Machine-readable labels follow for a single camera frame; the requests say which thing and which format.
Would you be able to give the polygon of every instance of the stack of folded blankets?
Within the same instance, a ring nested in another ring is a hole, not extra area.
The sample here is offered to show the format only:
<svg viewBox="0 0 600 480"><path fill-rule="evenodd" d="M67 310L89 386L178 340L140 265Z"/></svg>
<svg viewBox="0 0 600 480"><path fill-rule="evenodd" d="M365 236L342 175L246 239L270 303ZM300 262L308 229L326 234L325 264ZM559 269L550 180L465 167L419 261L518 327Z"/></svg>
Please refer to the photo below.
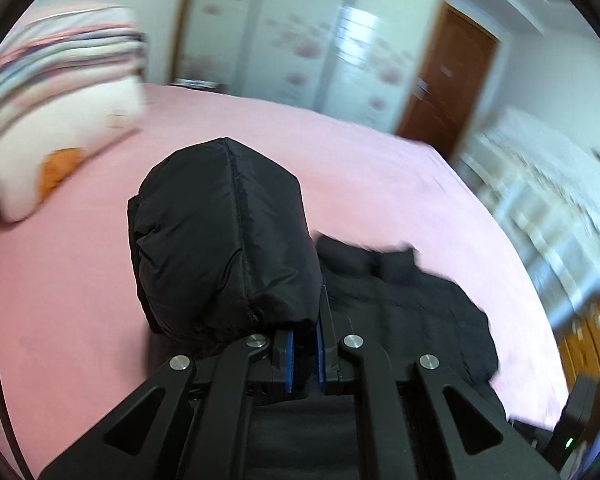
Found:
<svg viewBox="0 0 600 480"><path fill-rule="evenodd" d="M146 45L127 7L29 9L0 46L0 215L18 221L138 126Z"/></svg>

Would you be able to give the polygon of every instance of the orange patch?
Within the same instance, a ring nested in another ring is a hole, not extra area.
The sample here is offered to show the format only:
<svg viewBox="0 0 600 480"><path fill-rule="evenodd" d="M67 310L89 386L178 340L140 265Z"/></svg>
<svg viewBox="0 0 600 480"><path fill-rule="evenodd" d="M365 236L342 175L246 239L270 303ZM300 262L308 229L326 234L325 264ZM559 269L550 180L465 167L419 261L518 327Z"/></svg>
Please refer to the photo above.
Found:
<svg viewBox="0 0 600 480"><path fill-rule="evenodd" d="M53 192L60 183L82 164L84 155L78 148L58 150L47 155L40 166L40 202Z"/></svg>

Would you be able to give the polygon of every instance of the wooden cabinet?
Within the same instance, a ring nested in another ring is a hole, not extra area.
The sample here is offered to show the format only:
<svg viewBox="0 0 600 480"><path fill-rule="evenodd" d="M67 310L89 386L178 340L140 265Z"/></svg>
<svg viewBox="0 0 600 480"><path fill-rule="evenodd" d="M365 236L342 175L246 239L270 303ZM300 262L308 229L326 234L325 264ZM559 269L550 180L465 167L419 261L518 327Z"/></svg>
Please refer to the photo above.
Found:
<svg viewBox="0 0 600 480"><path fill-rule="evenodd" d="M578 374L600 378L600 302L587 319L574 322L571 333L558 342L569 389Z"/></svg>

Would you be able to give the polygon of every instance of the pink bed sheet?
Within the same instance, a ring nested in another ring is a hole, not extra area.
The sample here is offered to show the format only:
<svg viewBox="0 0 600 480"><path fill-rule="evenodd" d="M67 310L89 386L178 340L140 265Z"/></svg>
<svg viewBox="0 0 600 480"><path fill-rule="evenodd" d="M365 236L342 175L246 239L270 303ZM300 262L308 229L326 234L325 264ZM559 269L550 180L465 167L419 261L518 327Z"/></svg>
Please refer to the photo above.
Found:
<svg viewBox="0 0 600 480"><path fill-rule="evenodd" d="M374 248L408 242L424 269L461 285L488 314L507 413L556 423L567 387L532 283L432 148L269 102L146 90L141 131L90 160L31 218L0 224L0 371L35 475L145 378L126 201L174 150L225 136L298 176L311 230ZM0 448L11 456L1 428Z"/></svg>

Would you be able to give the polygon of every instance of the door frame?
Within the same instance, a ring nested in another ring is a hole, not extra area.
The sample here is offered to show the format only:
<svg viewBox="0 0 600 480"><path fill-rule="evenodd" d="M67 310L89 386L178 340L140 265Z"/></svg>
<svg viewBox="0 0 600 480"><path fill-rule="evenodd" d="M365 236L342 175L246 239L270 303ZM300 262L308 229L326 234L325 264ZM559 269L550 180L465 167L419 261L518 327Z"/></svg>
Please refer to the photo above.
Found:
<svg viewBox="0 0 600 480"><path fill-rule="evenodd" d="M431 37L431 40L429 41L429 47L428 47L428 51L427 54L425 56L424 62L422 63L420 70L418 71L418 78L423 78L427 72L429 71L429 69L431 68L431 64L433 63L433 54L435 51L435 47L438 44L438 41L440 40L440 36L442 35L442 30L443 27L445 25L445 20L446 20L446 14L448 12L452 12L453 14L455 14L456 16L458 16L459 18L462 18L463 20L465 20L467 23L469 23L469 25L471 25L472 27L475 27L477 30L479 30L481 33L483 33L485 36L488 36L489 38L491 38L495 43L496 43L496 50L494 51L493 56L491 56L490 59L490 64L489 64L489 68L487 70L487 73L485 74L484 77L484 81L487 80L491 69L493 68L493 61L496 58L496 54L498 51L498 45L500 44L500 40L491 32L489 32L486 28L484 28L480 23L477 23L476 21L472 20L471 18L469 18L466 14L462 13L460 10L456 9L455 7L453 7L452 5L450 5L449 3L447 3L446 1L444 1L442 8L440 9L440 13L438 15L438 22L436 23L436 28L435 31ZM397 128L394 131L394 134L396 136L401 137L402 134L401 132L404 131L404 127L409 123L409 120L411 119L411 116L413 115L413 112L416 108L416 105L418 104L418 99L416 98L416 96L413 93L413 89L414 89L414 85L411 87L410 89L410 93L407 96L407 103L404 109L404 113L402 114L402 119L400 120L400 122L398 123ZM475 110L475 105L478 102L478 99L480 98L480 95L482 93L482 90L480 90L480 92L476 95L474 102L472 103L472 110L471 113L469 113L469 115L466 118L466 121L464 122L464 124L461 125L460 127L460 134L458 136L458 138L462 137L462 131L466 128L467 123L470 122L472 115L474 113Z"/></svg>

